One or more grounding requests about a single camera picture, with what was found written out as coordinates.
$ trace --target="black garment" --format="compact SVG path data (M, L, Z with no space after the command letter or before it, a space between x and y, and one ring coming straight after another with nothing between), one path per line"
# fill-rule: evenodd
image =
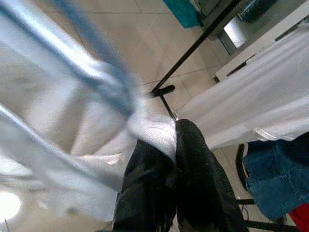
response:
M174 170L167 156L138 141L118 194L113 231L168 232L176 208Z
M222 166L207 148L197 126L176 124L177 216L182 232L248 232Z

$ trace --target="white garment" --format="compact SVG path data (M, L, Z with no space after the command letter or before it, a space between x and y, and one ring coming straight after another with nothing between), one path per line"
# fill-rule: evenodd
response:
M177 112L210 149L255 140L293 140L309 131L309 26L256 55Z
M128 126L50 50L5 15L0 19L0 185L46 190L57 216L74 210L111 221L137 138L174 160L175 123L149 116L136 96ZM82 53L76 58L88 57L56 24L49 34L62 35L72 46L66 50Z

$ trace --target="blue denim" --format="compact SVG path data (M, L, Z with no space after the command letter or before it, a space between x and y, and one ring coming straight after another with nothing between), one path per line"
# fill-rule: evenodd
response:
M309 133L291 142L251 142L244 163L247 188L268 219L309 203Z

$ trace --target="teal fabric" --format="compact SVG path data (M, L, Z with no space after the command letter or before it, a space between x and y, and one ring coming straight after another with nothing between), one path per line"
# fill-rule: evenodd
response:
M164 3L172 11L184 28L201 26L199 13L190 0L164 0Z

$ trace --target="tiled floor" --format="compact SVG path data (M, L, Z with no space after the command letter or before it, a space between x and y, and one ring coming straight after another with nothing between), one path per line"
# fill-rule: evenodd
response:
M34 0L67 33L91 49L68 21L47 0ZM162 0L76 0L98 28L111 38L116 51L139 77L140 91L150 91L182 54L201 35L200 28L184 29ZM197 94L212 87L211 76L229 60L224 47L217 41L206 40L176 71L166 85L176 90L166 95L172 110L184 106ZM153 113L167 114L161 100L144 99ZM250 195L241 186L234 165L237 147L214 151L224 167L238 198ZM267 221L256 207L248 208L250 218Z

